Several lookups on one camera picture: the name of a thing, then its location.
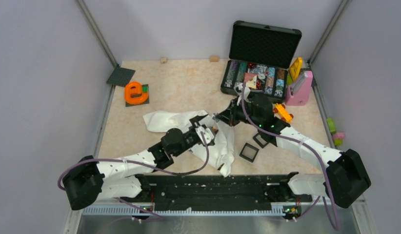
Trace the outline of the blue leaf brooch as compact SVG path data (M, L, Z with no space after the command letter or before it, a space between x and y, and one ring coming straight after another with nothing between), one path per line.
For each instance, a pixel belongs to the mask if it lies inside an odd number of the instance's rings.
M215 122L219 122L219 121L220 121L219 118L218 118L217 116L212 116L212 119L213 119Z

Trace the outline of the white garment with blue print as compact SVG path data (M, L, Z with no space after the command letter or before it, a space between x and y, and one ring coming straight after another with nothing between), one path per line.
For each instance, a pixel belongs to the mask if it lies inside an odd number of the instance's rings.
M235 133L223 122L216 122L205 110L173 113L154 111L143 115L146 129L165 133L157 150L167 156L190 151L227 177L235 160Z

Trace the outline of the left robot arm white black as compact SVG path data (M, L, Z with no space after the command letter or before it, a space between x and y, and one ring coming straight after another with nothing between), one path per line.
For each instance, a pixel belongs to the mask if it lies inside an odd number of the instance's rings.
M145 201L150 196L149 185L143 174L164 172L174 163L173 158L194 146L203 146L206 158L215 144L217 128L202 124L204 116L191 118L186 132L169 129L160 141L139 153L116 159L83 157L66 169L58 180L58 186L66 192L73 211L84 209L96 201L112 198L135 198Z

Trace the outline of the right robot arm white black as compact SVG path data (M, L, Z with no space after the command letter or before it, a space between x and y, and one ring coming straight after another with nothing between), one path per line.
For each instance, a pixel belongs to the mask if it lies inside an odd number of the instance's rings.
M329 198L341 208L348 208L367 189L371 180L358 152L340 151L322 145L303 135L274 112L275 105L263 98L250 102L235 98L215 118L229 126L239 123L257 128L262 139L276 147L288 150L321 171L316 174L293 174L281 185L280 195L286 201L298 195Z

